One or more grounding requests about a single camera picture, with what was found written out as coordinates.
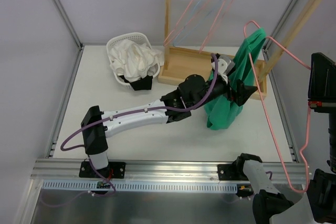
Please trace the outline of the green tank top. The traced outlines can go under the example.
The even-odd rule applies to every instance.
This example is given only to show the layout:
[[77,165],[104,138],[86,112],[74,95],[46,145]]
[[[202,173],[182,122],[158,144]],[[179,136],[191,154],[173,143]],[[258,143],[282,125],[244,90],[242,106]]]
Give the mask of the green tank top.
[[[236,70],[229,77],[233,89],[237,87],[237,80],[241,80],[246,86],[254,84],[255,77],[249,56],[255,63],[265,40],[266,32],[263,28],[244,39],[233,59]],[[235,102],[220,96],[205,104],[204,109],[207,114],[206,126],[211,130],[223,130],[229,128],[236,116],[243,110],[243,106],[238,106]]]

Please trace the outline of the blue wire hanger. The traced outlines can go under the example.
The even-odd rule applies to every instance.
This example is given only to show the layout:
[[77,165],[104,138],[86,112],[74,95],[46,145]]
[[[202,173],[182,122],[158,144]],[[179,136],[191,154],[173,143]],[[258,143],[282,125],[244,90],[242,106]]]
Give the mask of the blue wire hanger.
[[213,18],[210,21],[210,29],[222,2],[223,0],[190,0],[169,33],[172,38],[166,38],[165,41],[174,47],[180,46],[193,32],[199,30],[207,20]]

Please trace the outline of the black tank top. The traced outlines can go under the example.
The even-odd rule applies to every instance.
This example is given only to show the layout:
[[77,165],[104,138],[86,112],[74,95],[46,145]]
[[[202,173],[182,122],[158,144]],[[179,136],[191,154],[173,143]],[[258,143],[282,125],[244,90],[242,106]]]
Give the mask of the black tank top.
[[120,76],[120,78],[134,91],[144,91],[152,89],[152,76],[147,75],[145,78],[140,78],[139,80],[133,82],[128,81],[124,76]]

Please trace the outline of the pink hanger with cream top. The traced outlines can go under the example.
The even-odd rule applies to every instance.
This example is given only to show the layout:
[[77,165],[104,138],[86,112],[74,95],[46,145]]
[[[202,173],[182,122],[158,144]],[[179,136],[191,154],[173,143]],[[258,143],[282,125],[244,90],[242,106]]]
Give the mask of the pink hanger with cream top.
[[205,37],[203,43],[201,44],[201,47],[199,49],[199,53],[201,53],[203,51],[204,47],[208,44],[208,42],[212,38],[213,34],[215,33],[215,31],[220,26],[222,20],[224,19],[224,16],[230,10],[234,1],[235,0],[223,0],[221,6],[220,6],[220,8],[219,8],[219,10],[218,10],[218,12],[215,16],[215,19],[214,19],[206,37]]

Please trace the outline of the cream tank top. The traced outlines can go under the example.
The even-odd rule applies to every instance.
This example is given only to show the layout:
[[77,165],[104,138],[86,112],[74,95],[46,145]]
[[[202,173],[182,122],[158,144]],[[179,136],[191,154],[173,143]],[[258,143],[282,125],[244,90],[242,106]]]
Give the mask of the cream tank top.
[[139,45],[129,39],[117,42],[107,50],[110,68],[118,77],[135,82],[154,76],[164,65],[164,53],[146,44]]

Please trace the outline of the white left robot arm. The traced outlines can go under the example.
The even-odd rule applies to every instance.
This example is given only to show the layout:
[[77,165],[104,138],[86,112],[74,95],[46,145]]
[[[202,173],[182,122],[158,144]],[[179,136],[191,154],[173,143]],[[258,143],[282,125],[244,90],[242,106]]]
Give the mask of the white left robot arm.
[[83,144],[91,171],[97,177],[113,175],[115,169],[108,161],[107,139],[118,133],[152,124],[181,121],[191,116],[191,111],[216,98],[242,106],[256,91],[256,86],[247,86],[240,79],[234,88],[230,81],[220,76],[205,81],[202,76],[192,74],[176,90],[133,111],[103,112],[99,106],[92,106],[81,122]]

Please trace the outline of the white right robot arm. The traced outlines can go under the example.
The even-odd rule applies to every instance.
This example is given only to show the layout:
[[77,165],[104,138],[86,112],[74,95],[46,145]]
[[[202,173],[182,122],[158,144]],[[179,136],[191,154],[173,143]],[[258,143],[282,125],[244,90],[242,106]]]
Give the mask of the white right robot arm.
[[240,154],[233,168],[250,183],[255,223],[335,223],[335,61],[321,52],[311,55],[308,111],[329,117],[330,172],[317,168],[303,190],[290,193],[272,183],[259,156]]

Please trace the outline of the wooden clothes rack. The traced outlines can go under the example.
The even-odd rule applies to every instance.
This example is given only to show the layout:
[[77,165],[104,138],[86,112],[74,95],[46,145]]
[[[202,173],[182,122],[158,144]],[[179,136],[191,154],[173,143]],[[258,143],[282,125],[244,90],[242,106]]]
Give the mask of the wooden clothes rack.
[[[288,46],[305,25],[312,13],[322,0],[309,0],[301,13],[287,32],[282,42],[276,43],[278,49],[268,61],[260,61],[257,82],[262,85],[261,96],[267,95],[266,76],[272,71],[283,53],[289,54]],[[193,50],[171,46],[172,36],[175,31],[170,26],[171,0],[165,0],[165,25],[164,25],[164,65],[160,69],[158,81],[169,85],[180,84],[187,76],[195,73],[203,78],[208,78],[211,72],[210,53],[201,49]]]

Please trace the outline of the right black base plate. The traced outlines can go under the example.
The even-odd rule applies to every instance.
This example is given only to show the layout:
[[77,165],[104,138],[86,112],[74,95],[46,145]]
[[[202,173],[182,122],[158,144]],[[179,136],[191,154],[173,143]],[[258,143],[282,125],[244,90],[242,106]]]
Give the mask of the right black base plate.
[[218,164],[217,173],[219,181],[248,181],[242,166],[235,163]]

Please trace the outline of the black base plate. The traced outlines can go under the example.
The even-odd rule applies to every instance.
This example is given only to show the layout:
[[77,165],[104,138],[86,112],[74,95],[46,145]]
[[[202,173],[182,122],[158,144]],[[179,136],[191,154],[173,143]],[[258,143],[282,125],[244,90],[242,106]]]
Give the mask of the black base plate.
[[248,181],[242,166],[235,163],[218,164],[217,173],[219,181]]
[[79,169],[80,178],[109,178],[109,179],[124,179],[125,175],[125,162],[112,162],[109,161],[109,164],[106,168],[98,169],[97,174],[90,165],[89,161],[81,162]]

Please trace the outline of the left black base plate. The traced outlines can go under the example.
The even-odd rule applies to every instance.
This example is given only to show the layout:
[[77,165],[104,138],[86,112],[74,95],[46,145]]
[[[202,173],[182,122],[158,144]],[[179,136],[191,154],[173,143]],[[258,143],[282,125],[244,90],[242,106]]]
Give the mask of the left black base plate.
[[125,175],[125,162],[112,162],[109,161],[109,164],[106,168],[98,169],[97,174],[90,165],[89,161],[81,162],[79,169],[80,178],[109,178],[109,179],[124,179]]

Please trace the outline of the aluminium mounting rail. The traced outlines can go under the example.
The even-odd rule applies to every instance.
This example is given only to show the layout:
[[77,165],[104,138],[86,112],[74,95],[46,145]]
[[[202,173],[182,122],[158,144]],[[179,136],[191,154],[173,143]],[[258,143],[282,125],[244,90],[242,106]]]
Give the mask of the aluminium mounting rail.
[[[31,179],[78,179],[81,159],[39,158]],[[125,161],[124,179],[131,182],[218,182],[220,162]]]

